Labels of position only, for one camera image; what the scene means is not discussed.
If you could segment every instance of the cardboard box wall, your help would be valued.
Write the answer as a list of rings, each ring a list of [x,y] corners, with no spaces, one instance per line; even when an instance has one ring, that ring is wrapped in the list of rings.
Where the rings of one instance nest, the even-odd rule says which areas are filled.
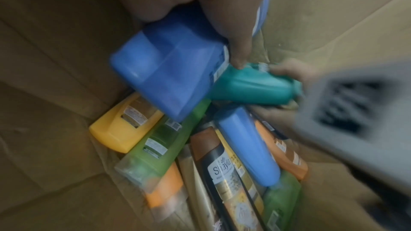
[[[0,0],[0,230],[194,230],[187,205],[152,222],[114,152],[87,127],[126,85],[109,54],[133,33],[117,0]],[[253,61],[297,57],[322,70],[411,54],[411,0],[271,0]],[[309,162],[296,230],[379,230],[373,197],[336,160]]]

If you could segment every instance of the pile of bottles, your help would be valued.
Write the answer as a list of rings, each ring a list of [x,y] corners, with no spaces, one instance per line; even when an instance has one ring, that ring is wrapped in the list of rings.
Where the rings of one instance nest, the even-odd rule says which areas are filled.
[[[244,104],[287,104],[301,86],[264,64],[236,70],[227,44],[197,3],[149,24],[111,59],[137,92],[89,129],[125,154],[115,169],[144,191],[156,221],[189,197],[200,230],[286,230],[308,167]]]

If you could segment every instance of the brown bottle cap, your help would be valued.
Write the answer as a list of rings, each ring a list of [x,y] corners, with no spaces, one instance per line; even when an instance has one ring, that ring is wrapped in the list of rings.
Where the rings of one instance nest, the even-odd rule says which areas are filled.
[[[191,150],[194,160],[198,161],[207,153],[221,144],[220,139],[213,127],[208,127],[203,131],[190,137]]]

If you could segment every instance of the green bottle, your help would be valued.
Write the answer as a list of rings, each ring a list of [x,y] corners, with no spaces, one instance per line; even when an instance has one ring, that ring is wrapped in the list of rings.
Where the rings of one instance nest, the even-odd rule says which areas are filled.
[[[285,231],[297,205],[301,184],[293,174],[282,170],[278,183],[267,189],[263,196],[262,219],[268,230]]]
[[[300,82],[270,74],[265,63],[248,63],[242,70],[228,66],[208,97],[243,104],[284,105],[301,93]]]
[[[115,169],[147,193],[153,192],[206,112],[210,100],[202,100],[182,123],[163,116],[124,156]]]

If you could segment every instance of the white device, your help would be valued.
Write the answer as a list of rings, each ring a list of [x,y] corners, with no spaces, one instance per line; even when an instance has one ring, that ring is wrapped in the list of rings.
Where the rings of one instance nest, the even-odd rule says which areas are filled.
[[[411,60],[320,78],[295,128],[320,148],[411,196]]]

